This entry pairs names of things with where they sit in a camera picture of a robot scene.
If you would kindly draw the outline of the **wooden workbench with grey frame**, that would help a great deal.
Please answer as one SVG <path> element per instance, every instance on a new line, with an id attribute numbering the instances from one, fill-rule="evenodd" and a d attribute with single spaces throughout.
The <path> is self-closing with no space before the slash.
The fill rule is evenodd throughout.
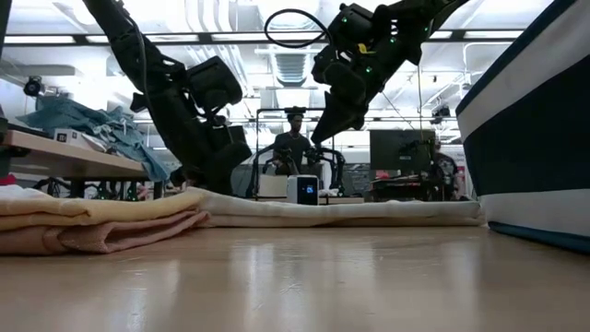
<path id="1" fill-rule="evenodd" d="M 69 181 L 82 196 L 90 182 L 142 182 L 148 179 L 141 163 L 49 138 L 9 130 L 0 141 L 0 176 L 12 172 Z"/>

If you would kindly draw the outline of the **yellow towel with white lines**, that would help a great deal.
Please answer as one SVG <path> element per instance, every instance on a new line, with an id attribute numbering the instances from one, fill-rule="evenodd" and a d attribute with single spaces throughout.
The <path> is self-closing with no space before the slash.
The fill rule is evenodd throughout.
<path id="1" fill-rule="evenodd" d="M 0 231 L 30 226 L 88 226 L 159 219 L 195 210 L 206 192 L 193 188 L 148 201 L 57 198 L 18 185 L 0 186 Z"/>

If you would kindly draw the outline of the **teal cloth pile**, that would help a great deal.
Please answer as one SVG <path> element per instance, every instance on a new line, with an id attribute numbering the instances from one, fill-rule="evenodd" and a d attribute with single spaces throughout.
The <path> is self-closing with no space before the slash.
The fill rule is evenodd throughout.
<path id="1" fill-rule="evenodd" d="M 103 141 L 128 159 L 138 161 L 152 182 L 165 182 L 171 171 L 149 149 L 132 117 L 122 107 L 93 110 L 61 96 L 36 99 L 35 111 L 17 119 L 25 125 L 53 135 L 57 129 L 73 129 Z"/>

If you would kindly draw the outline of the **navy and white fabric basket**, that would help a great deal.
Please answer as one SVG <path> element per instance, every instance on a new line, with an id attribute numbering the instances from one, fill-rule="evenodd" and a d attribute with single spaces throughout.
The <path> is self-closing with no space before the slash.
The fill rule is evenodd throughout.
<path id="1" fill-rule="evenodd" d="M 590 255 L 590 0 L 552 0 L 456 115 L 488 226 Z"/>

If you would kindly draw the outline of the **white device with blue display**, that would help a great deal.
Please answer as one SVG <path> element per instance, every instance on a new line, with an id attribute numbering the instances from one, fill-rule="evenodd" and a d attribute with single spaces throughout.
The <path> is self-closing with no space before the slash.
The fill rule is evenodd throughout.
<path id="1" fill-rule="evenodd" d="M 319 179 L 315 175 L 291 175 L 287 180 L 287 200 L 298 205 L 319 204 Z"/>

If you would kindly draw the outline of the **person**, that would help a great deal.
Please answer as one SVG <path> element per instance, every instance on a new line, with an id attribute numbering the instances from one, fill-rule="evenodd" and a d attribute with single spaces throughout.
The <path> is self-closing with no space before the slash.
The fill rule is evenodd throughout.
<path id="1" fill-rule="evenodd" d="M 310 140 L 301 133 L 303 115 L 301 113 L 292 113 L 288 115 L 290 130 L 288 132 L 279 134 L 275 138 L 275 148 L 273 149 L 273 163 L 276 165 L 276 175 L 292 175 L 293 170 L 289 164 L 283 160 L 279 160 L 280 151 L 289 149 L 289 156 L 293 160 L 295 170 L 302 174 L 302 159 L 304 153 L 309 150 L 312 145 Z"/>
<path id="2" fill-rule="evenodd" d="M 440 141 L 434 143 L 434 163 L 437 166 L 437 174 L 442 182 L 442 199 L 444 201 L 455 200 L 456 197 L 456 175 L 458 168 L 455 161 L 441 151 Z"/>

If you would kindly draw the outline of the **white waffle towel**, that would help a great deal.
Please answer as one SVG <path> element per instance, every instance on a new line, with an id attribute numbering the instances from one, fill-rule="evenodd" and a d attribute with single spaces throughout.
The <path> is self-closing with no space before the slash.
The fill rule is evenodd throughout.
<path id="1" fill-rule="evenodd" d="M 476 201 L 387 201 L 306 206 L 252 201 L 199 188 L 191 188 L 187 193 L 196 196 L 197 205 L 209 212 L 208 224 L 213 227 L 478 227 L 485 223 Z"/>

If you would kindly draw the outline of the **black monitor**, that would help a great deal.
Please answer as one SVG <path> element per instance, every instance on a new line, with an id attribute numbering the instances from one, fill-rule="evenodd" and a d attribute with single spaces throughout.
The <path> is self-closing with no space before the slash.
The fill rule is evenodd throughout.
<path id="1" fill-rule="evenodd" d="M 435 132 L 383 129 L 370 132 L 370 166 L 373 171 L 399 171 L 418 175 L 431 170 Z"/>

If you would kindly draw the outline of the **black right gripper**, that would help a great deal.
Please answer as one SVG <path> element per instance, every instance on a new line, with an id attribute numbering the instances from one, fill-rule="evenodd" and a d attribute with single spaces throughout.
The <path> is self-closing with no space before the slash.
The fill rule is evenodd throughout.
<path id="1" fill-rule="evenodd" d="M 324 94 L 324 111 L 311 141 L 321 144 L 343 131 L 360 130 L 370 102 L 383 90 L 380 73 L 368 65 L 355 68 L 344 62 L 316 59 L 312 74 L 329 91 Z"/>

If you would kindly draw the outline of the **small white box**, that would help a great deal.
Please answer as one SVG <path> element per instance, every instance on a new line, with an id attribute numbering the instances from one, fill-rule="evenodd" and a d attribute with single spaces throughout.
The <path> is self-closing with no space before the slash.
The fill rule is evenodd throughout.
<path id="1" fill-rule="evenodd" d="M 78 132 L 74 129 L 55 129 L 53 138 L 61 143 L 71 145 L 77 148 L 94 150 L 98 152 L 106 152 L 106 144 L 93 136 Z"/>

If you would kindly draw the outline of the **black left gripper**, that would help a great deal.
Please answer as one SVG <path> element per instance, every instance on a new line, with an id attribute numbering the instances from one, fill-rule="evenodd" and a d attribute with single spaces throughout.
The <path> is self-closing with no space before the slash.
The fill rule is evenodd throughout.
<path id="1" fill-rule="evenodd" d="M 180 162 L 171 173 L 173 184 L 232 194 L 232 168 L 252 152 L 216 119 L 216 111 L 228 101 L 229 94 L 221 89 L 199 94 L 195 101 L 176 88 L 151 94 L 153 123 L 166 148 Z"/>

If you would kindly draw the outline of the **pink towel with white lines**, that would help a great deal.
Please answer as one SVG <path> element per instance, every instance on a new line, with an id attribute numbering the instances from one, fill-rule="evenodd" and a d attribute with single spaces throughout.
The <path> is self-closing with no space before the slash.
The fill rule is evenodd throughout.
<path id="1" fill-rule="evenodd" d="M 110 221 L 88 226 L 31 226 L 0 231 L 0 255 L 110 254 L 170 239 L 205 224 L 210 214 L 183 211 L 135 222 Z"/>

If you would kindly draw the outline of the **black round lamp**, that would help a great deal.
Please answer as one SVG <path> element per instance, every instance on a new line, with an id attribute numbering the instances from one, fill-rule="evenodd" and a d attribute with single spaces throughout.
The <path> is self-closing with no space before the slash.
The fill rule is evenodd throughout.
<path id="1" fill-rule="evenodd" d="M 45 93 L 45 86 L 42 83 L 42 77 L 31 76 L 23 87 L 25 95 L 30 97 L 39 97 Z"/>

